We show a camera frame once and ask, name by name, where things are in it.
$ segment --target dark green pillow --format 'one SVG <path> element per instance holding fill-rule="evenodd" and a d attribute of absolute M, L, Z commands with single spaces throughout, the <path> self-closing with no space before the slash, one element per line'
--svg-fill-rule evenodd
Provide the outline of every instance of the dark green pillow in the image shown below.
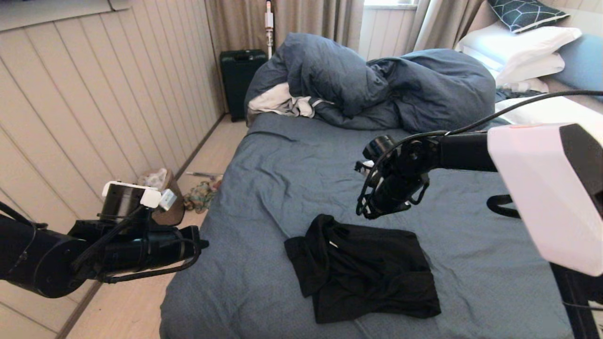
<path fill-rule="evenodd" d="M 513 33 L 553 26 L 569 16 L 536 0 L 488 0 L 488 3 Z"/>

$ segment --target beige curtain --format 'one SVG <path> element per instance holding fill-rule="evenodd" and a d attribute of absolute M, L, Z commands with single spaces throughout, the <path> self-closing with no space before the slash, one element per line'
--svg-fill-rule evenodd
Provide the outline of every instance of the beige curtain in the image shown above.
<path fill-rule="evenodd" d="M 483 0 L 420 0 L 406 52 L 453 48 L 467 33 Z"/>
<path fill-rule="evenodd" d="M 268 51 L 264 0 L 206 0 L 213 47 Z M 276 48 L 289 32 L 317 34 L 358 50 L 364 0 L 273 0 Z"/>

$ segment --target trash bin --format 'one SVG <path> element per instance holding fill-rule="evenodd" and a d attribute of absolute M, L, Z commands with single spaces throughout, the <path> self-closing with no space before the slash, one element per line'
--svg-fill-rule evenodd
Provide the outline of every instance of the trash bin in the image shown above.
<path fill-rule="evenodd" d="M 174 173 L 170 169 L 160 168 L 152 169 L 144 172 L 138 178 L 138 185 L 151 186 L 163 191 L 170 189 L 176 195 L 176 201 L 169 210 L 164 211 L 162 208 L 157 208 L 151 215 L 153 220 L 160 225 L 176 226 L 182 222 L 185 215 L 184 198 L 178 187 L 178 183 L 174 180 Z"/>
<path fill-rule="evenodd" d="M 245 94 L 256 71 L 268 59 L 261 49 L 244 49 L 220 53 L 220 68 L 230 119 L 245 119 Z"/>

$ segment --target wooden floor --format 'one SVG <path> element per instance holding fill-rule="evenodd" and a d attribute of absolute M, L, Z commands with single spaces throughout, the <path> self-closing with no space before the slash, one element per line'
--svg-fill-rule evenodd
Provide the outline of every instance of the wooden floor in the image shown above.
<path fill-rule="evenodd" d="M 226 116 L 201 147 L 187 171 L 223 173 L 246 132 L 245 122 L 232 123 L 230 116 Z M 184 174 L 178 180 L 178 185 L 183 193 L 187 193 L 200 180 Z M 187 212 L 182 225 L 201 225 L 205 214 Z M 159 306 L 172 277 L 173 274 L 167 274 L 113 285 L 104 284 L 68 338 L 158 338 L 161 321 Z"/>

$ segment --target bed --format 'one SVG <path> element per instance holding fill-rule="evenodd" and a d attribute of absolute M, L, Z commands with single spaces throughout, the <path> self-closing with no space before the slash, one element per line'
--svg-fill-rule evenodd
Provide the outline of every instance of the bed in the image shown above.
<path fill-rule="evenodd" d="M 353 167 L 365 144 L 382 134 L 406 135 L 259 115 L 201 228 L 210 247 L 167 289 L 162 338 L 571 337 L 549 264 L 525 227 L 485 205 L 506 192 L 498 174 L 436 170 L 421 205 L 374 221 L 356 216 L 364 178 Z M 415 232 L 442 313 L 429 319 L 375 313 L 317 325 L 283 242 L 303 235 L 318 214 Z"/>

